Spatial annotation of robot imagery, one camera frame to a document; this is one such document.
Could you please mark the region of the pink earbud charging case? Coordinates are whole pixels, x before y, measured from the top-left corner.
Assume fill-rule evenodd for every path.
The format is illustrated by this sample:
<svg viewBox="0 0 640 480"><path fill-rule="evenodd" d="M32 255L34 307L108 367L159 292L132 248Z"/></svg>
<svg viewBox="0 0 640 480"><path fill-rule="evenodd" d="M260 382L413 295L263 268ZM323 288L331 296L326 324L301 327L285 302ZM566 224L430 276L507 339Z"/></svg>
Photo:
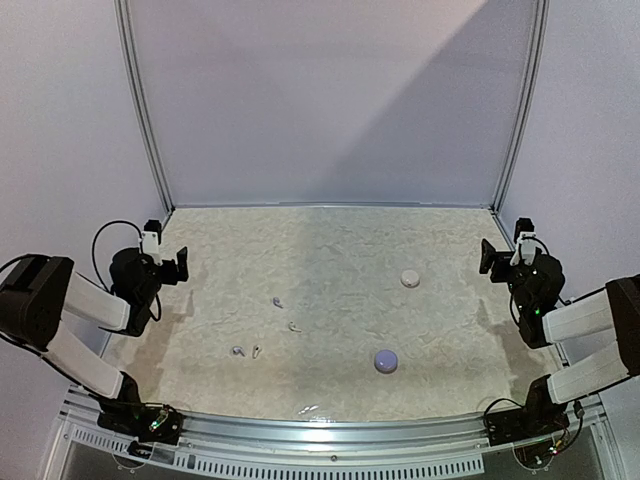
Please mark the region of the pink earbud charging case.
<svg viewBox="0 0 640 480"><path fill-rule="evenodd" d="M401 273L400 281L406 288L416 288L420 285L421 277L415 270L407 269Z"/></svg>

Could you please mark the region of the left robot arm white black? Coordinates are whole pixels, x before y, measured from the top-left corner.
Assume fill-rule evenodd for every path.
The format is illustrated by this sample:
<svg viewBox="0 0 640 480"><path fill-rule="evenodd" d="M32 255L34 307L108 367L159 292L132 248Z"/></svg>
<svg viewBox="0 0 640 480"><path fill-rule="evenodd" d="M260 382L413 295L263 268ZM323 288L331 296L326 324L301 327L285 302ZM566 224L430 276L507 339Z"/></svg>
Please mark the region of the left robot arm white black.
<svg viewBox="0 0 640 480"><path fill-rule="evenodd" d="M111 333L139 337L161 316L159 291L189 278L188 250L155 261L136 248L116 253L111 289L77 272L69 257L24 254L1 267L1 338L37 356L96 400L98 424L142 442L176 443L183 415L141 400L136 380L110 365L63 322L70 313Z"/></svg>

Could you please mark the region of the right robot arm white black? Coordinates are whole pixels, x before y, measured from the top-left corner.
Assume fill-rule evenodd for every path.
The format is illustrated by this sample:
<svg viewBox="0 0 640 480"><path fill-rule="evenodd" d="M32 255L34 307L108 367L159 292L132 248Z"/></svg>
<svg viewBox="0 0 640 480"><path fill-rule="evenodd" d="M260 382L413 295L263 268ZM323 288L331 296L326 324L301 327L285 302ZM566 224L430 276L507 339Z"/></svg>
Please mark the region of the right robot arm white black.
<svg viewBox="0 0 640 480"><path fill-rule="evenodd" d="M523 232L513 251L481 243L479 271L510 293L510 310L525 344L532 349L611 330L614 340L599 351L553 374L534 380L523 405L503 412L487 408L483 422L494 444L565 429L566 409L582 398L639 374L639 278L622 277L564 305L565 276L560 261L533 233Z"/></svg>

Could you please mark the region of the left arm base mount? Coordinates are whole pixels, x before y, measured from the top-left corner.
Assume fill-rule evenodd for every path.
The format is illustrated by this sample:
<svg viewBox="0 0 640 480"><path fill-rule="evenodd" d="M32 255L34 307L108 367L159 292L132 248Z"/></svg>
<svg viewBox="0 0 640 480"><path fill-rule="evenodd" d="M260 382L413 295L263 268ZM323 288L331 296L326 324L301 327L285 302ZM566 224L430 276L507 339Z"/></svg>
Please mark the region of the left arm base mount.
<svg viewBox="0 0 640 480"><path fill-rule="evenodd" d="M185 416L168 404L112 402L101 405L99 427L140 443L177 445Z"/></svg>

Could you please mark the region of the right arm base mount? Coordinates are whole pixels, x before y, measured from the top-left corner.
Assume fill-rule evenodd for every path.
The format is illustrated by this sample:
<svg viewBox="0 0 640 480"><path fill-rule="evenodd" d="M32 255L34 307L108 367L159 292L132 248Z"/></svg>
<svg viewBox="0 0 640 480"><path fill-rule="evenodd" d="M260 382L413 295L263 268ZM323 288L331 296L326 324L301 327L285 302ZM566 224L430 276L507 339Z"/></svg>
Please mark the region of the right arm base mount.
<svg viewBox="0 0 640 480"><path fill-rule="evenodd" d="M569 418L566 404L555 405L547 413L535 412L509 399L498 398L483 412L482 421L491 446L514 443L560 431L560 438L552 441L550 452L554 455L569 448L580 435L584 426L585 410L579 400L573 402L574 416L578 428L569 433Z"/></svg>

